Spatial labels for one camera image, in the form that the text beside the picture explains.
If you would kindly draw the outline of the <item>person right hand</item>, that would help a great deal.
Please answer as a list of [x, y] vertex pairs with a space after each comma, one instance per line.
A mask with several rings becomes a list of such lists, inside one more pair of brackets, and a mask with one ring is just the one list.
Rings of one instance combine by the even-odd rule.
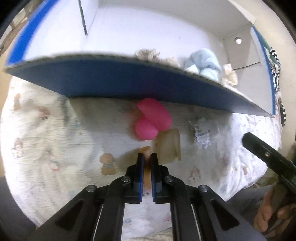
[[[274, 197], [274, 188], [272, 187], [264, 196], [263, 202], [258, 209], [258, 213], [256, 214], [253, 222], [253, 226], [260, 233], [267, 231], [268, 229], [268, 221], [272, 217], [274, 213], [274, 209], [272, 208], [271, 201]], [[277, 218], [281, 220], [281, 225], [279, 225], [271, 234], [274, 237], [281, 235], [290, 221], [292, 220], [292, 213], [295, 211], [295, 203], [282, 207], [277, 212]]]

